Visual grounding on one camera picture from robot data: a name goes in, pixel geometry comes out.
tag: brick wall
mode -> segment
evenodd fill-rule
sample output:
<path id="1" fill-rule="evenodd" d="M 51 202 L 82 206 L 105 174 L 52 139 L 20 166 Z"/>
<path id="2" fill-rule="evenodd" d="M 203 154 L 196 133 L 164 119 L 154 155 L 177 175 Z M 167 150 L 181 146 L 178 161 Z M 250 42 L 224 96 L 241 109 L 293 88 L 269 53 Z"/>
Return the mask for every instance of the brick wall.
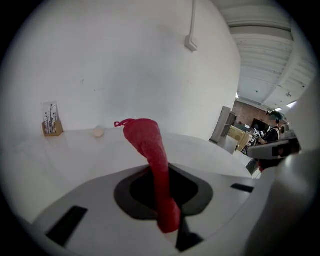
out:
<path id="1" fill-rule="evenodd" d="M 238 123 L 242 122 L 244 125 L 251 126 L 254 119 L 258 119 L 266 124 L 269 122 L 269 117 L 266 115 L 266 111 L 239 101 L 234 102 L 232 112 L 236 115 L 236 121 Z"/>

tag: black rectangle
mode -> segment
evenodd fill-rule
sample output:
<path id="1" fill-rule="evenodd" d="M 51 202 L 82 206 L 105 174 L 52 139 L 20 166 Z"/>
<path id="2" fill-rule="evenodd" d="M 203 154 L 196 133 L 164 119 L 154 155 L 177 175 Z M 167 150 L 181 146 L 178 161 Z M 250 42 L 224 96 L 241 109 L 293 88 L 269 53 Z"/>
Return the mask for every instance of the black rectangle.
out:
<path id="1" fill-rule="evenodd" d="M 273 157 L 279 156 L 279 151 L 277 146 L 272 147 L 272 156 Z"/>
<path id="2" fill-rule="evenodd" d="M 233 184 L 231 186 L 231 188 L 236 189 L 236 190 L 241 190 L 244 192 L 248 192 L 248 193 L 251 193 L 254 190 L 254 187 L 252 187 L 252 186 L 242 185 L 242 184 L 238 184 L 238 183 Z"/>
<path id="3" fill-rule="evenodd" d="M 269 129 L 269 125 L 263 121 L 260 121 L 260 120 L 254 118 L 253 122 L 251 124 L 251 128 L 252 129 L 256 128 L 259 132 L 265 131 L 265 133 L 266 133 Z"/>
<path id="4" fill-rule="evenodd" d="M 73 206 L 46 234 L 48 238 L 60 246 L 64 246 L 88 209 Z"/>

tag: ceiling light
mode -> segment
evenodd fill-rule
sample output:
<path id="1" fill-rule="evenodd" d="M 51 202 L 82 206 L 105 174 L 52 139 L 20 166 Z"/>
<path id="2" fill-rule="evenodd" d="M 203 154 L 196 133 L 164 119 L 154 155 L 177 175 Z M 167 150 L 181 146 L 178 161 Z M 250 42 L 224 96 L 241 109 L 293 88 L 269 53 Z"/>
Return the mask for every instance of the ceiling light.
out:
<path id="1" fill-rule="evenodd" d="M 287 107 L 289 107 L 290 109 L 297 103 L 297 101 L 294 101 L 288 105 L 286 105 Z"/>

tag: ceiling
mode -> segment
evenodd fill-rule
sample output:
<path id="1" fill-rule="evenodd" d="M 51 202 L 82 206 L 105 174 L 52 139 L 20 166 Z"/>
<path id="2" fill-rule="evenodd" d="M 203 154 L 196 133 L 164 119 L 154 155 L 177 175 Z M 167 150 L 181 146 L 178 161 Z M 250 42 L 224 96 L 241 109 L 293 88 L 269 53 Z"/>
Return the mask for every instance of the ceiling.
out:
<path id="1" fill-rule="evenodd" d="M 212 0 L 230 27 L 241 56 L 239 101 L 263 110 L 296 101 L 316 75 L 309 42 L 271 0 Z"/>

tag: cardboard box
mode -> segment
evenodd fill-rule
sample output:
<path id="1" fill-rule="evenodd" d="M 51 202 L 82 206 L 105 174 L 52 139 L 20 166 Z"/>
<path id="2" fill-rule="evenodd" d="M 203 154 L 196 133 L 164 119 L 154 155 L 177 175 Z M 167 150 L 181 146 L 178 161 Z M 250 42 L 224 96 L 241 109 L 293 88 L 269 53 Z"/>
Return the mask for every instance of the cardboard box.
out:
<path id="1" fill-rule="evenodd" d="M 250 132 L 246 132 L 237 150 L 241 151 L 249 143 L 250 139 L 252 139 L 252 135 Z"/>
<path id="2" fill-rule="evenodd" d="M 243 138 L 245 137 L 246 133 L 234 126 L 230 127 L 230 130 L 228 132 L 228 136 L 230 136 L 231 138 L 235 139 L 236 141 L 238 141 L 237 146 L 241 143 L 241 141 L 243 140 Z"/>

